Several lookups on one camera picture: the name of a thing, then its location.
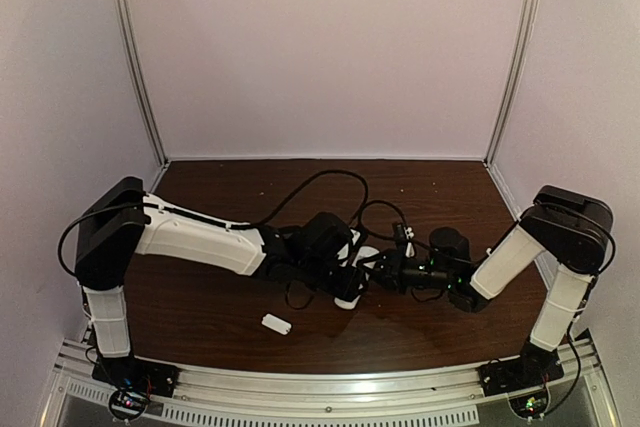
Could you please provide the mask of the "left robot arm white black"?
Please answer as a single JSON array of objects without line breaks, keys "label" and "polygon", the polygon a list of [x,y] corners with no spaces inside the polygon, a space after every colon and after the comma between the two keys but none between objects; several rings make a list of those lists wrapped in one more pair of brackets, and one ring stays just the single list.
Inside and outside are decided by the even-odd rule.
[{"label": "left robot arm white black", "polygon": [[144,365],[133,353],[124,280],[134,255],[157,255],[222,268],[236,275],[289,284],[354,304],[367,279],[355,265],[360,233],[320,212],[302,226],[239,223],[176,206],[125,177],[69,227],[76,230],[72,266],[62,269],[88,303],[98,363],[113,382],[133,381]]}]

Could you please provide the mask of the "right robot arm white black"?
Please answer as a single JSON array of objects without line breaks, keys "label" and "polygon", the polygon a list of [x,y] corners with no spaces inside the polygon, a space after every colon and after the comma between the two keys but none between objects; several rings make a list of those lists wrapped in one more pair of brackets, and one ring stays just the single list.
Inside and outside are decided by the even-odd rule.
[{"label": "right robot arm white black", "polygon": [[508,371],[513,377],[539,382],[615,258],[613,224],[613,211],[604,201],[546,185],[479,260],[470,256],[469,239],[452,227],[433,230],[422,243],[407,225],[398,223],[394,248],[368,254],[356,264],[387,289],[437,290],[470,313],[483,310],[535,265],[543,275],[546,297]]}]

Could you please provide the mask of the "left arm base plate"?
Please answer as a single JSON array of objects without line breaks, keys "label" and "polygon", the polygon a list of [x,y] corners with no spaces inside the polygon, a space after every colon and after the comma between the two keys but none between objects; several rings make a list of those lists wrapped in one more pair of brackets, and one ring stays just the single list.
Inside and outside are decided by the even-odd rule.
[{"label": "left arm base plate", "polygon": [[96,360],[92,378],[116,388],[171,398],[180,369],[174,365],[138,359],[132,355]]}]

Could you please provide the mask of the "white battery cover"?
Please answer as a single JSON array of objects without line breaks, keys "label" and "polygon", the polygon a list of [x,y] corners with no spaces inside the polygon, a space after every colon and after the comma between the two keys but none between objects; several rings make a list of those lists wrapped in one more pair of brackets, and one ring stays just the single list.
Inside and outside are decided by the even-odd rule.
[{"label": "white battery cover", "polygon": [[289,322],[270,313],[261,319],[261,325],[283,336],[288,335],[292,329]]}]

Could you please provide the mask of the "white remote control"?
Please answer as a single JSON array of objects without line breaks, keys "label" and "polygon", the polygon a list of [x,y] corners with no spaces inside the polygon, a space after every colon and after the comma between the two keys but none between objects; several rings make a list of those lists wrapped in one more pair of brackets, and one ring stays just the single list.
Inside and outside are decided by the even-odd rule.
[{"label": "white remote control", "polygon": [[370,271],[364,271],[357,267],[357,258],[379,252],[374,247],[362,246],[352,260],[338,269],[334,293],[334,303],[337,307],[347,311],[355,309],[362,294],[368,288],[370,274]]}]

